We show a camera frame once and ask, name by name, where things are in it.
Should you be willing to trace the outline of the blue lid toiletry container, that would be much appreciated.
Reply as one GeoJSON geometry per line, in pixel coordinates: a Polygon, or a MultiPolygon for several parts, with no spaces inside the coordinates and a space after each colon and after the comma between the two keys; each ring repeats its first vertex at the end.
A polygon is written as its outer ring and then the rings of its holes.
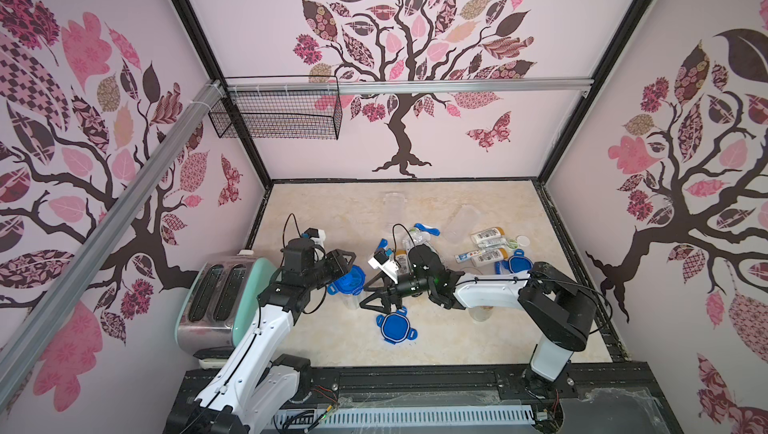
{"type": "Polygon", "coordinates": [[[326,292],[340,299],[348,309],[355,310],[359,308],[365,282],[366,274],[363,269],[353,265],[346,275],[333,281],[326,288],[326,292]]]}
{"type": "Polygon", "coordinates": [[[400,223],[405,217],[407,197],[402,192],[386,192],[383,196],[384,225],[400,223]]]}
{"type": "Polygon", "coordinates": [[[480,222],[482,211],[471,204],[462,204],[446,225],[444,236],[450,244],[460,244],[472,234],[480,222]]]}

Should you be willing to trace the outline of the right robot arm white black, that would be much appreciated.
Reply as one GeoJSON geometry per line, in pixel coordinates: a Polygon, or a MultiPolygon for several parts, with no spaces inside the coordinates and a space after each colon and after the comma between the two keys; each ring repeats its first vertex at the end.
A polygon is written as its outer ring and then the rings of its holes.
{"type": "Polygon", "coordinates": [[[557,380],[576,352],[586,349],[599,309],[601,292],[571,279],[547,262],[535,262],[520,273],[472,275],[448,268],[435,250],[416,245],[408,252],[410,270],[377,250],[369,263],[377,275],[364,285],[364,310],[390,315],[405,309],[407,297],[426,295],[447,309],[504,307],[523,310],[542,338],[527,371],[549,383],[557,380]]]}

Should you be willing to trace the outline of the clear plastic toiletry bag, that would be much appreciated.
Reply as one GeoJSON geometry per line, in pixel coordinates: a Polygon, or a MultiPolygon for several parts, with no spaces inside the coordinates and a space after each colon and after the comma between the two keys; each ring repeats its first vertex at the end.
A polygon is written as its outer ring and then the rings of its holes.
{"type": "Polygon", "coordinates": [[[402,249],[409,251],[417,245],[426,244],[431,241],[431,234],[418,228],[411,228],[402,236],[402,249]]]}

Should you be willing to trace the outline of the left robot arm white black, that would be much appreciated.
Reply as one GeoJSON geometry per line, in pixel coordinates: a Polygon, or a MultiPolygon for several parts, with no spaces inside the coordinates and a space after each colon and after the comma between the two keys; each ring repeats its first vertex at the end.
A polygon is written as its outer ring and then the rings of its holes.
{"type": "Polygon", "coordinates": [[[286,402],[311,390],[308,359],[273,356],[311,294],[347,275],[356,254],[328,251],[320,238],[309,235],[290,240],[281,252],[243,339],[194,398],[177,398],[165,433],[260,433],[286,402]]]}

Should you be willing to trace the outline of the white toothpaste tube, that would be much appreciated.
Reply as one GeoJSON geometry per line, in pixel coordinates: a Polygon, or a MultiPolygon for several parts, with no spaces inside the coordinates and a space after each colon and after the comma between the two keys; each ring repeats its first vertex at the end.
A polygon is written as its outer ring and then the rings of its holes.
{"type": "Polygon", "coordinates": [[[471,260],[471,259],[473,259],[473,258],[475,258],[477,256],[482,255],[483,253],[484,253],[484,249],[483,248],[475,247],[474,249],[468,250],[466,252],[463,252],[463,253],[460,253],[460,254],[456,254],[455,255],[455,260],[458,263],[464,263],[464,262],[467,262],[467,261],[469,261],[469,260],[471,260]]]}

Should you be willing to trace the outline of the small white round cap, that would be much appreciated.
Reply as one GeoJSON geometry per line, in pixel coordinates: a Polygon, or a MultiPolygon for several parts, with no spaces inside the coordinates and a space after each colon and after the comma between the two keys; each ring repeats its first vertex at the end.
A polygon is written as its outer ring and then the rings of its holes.
{"type": "Polygon", "coordinates": [[[516,243],[517,243],[517,245],[518,245],[519,247],[522,247],[522,248],[524,248],[524,247],[528,247],[528,246],[530,246],[530,245],[531,245],[531,240],[530,240],[530,238],[529,238],[529,237],[527,237],[527,236],[525,236],[525,235],[518,235],[518,236],[516,237],[516,243]]]}

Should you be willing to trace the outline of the detached blue container lid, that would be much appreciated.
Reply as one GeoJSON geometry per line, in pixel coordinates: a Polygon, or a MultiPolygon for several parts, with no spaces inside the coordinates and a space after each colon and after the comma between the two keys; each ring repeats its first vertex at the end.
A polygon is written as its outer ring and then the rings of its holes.
{"type": "Polygon", "coordinates": [[[523,249],[516,249],[512,255],[494,263],[496,274],[518,274],[528,272],[533,267],[533,262],[525,255],[523,249]]]}

